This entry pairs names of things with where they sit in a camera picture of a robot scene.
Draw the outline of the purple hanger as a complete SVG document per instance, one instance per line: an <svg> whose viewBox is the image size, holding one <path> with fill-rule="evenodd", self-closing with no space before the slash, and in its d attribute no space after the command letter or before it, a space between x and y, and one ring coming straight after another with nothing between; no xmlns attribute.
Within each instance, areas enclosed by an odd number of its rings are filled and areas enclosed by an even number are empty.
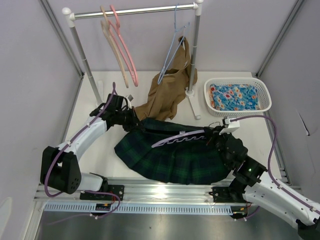
<svg viewBox="0 0 320 240"><path fill-rule="evenodd" d="M205 131L195 130L190 132L180 133L178 135L174 135L171 137L164 138L156 143L154 143L151 147L158 148L164 145L170 145L174 143L188 142L193 140L202 140L205 138Z"/></svg>

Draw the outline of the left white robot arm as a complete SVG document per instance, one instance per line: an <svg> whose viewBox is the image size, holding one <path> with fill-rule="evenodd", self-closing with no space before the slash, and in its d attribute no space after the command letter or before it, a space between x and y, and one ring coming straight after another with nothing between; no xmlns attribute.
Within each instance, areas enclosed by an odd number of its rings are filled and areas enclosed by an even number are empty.
<svg viewBox="0 0 320 240"><path fill-rule="evenodd" d="M84 125L69 140L56 147L48 146L42 153L40 182L50 198L56 197L49 188L59 194L76 191L91 192L97 200L108 196L108 179L96 173L81 172L79 161L87 149L111 127L122 126L126 132L139 124L132 106L131 95L109 94L90 114Z"/></svg>

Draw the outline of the green plaid skirt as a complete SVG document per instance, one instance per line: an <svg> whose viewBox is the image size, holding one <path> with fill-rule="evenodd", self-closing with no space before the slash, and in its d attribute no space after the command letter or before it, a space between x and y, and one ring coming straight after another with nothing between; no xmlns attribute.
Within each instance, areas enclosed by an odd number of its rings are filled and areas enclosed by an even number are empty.
<svg viewBox="0 0 320 240"><path fill-rule="evenodd" d="M115 154L139 175L154 181L182 185L210 185L224 180L230 170L208 139L183 141L152 148L152 145L180 132L199 130L188 126L146 118L142 129L127 133L114 147Z"/></svg>

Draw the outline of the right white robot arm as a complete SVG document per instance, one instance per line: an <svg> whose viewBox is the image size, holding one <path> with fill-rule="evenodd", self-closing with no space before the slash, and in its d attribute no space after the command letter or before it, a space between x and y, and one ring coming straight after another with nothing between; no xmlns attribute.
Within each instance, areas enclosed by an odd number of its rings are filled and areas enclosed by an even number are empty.
<svg viewBox="0 0 320 240"><path fill-rule="evenodd" d="M248 155L239 138L222 132L222 126L206 127L208 145L215 147L234 179L227 188L229 198L253 203L281 218L304 240L320 238L320 205L269 175L268 169Z"/></svg>

